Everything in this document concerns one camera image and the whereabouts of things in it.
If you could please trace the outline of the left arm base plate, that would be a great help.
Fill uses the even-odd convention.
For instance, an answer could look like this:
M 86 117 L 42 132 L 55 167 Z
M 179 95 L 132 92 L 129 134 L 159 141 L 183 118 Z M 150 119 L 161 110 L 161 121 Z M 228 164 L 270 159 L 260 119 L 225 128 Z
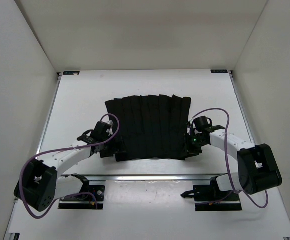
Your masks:
M 91 181 L 88 191 L 95 198 L 88 194 L 67 196 L 59 201 L 58 208 L 61 210 L 103 210 L 105 182 Z

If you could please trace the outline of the black pleated skirt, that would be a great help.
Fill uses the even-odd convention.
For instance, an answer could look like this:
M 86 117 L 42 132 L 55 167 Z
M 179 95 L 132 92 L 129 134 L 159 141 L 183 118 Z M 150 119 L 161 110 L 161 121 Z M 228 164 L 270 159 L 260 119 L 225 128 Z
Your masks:
M 120 122 L 115 139 L 122 139 L 125 147 L 115 160 L 188 158 L 185 135 L 190 105 L 190 97 L 161 94 L 106 101 L 110 120 Z

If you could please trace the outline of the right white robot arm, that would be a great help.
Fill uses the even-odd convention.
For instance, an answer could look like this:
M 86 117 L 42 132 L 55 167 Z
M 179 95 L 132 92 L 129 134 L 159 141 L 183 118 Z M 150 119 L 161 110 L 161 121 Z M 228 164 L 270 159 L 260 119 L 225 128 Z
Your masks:
M 185 146 L 188 153 L 198 155 L 202 147 L 210 145 L 232 157 L 237 162 L 237 172 L 226 173 L 212 179 L 209 196 L 221 200 L 227 191 L 236 190 L 253 195 L 282 184 L 282 177 L 273 152 L 267 144 L 256 145 L 226 132 L 220 125 L 213 126 L 205 116 L 187 123 Z

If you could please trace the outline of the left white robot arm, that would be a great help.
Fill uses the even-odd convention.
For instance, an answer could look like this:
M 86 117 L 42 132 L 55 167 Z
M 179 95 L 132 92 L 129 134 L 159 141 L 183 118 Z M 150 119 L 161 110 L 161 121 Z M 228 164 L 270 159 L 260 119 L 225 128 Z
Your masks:
M 95 129 L 84 132 L 70 147 L 34 155 L 21 169 L 14 196 L 23 202 L 29 215 L 36 220 L 47 215 L 54 203 L 65 197 L 91 198 L 98 206 L 95 195 L 89 191 L 86 177 L 76 173 L 63 174 L 102 150 L 114 150 L 110 144 L 119 130 L 118 119 L 100 120 Z

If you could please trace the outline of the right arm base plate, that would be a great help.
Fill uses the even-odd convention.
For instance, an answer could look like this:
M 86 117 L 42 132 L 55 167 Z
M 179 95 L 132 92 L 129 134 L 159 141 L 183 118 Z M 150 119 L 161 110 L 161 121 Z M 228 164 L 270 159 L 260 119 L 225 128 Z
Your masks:
M 193 185 L 193 189 L 180 194 L 183 199 L 193 199 L 196 212 L 241 211 L 239 196 L 232 191 L 220 191 L 215 186 Z

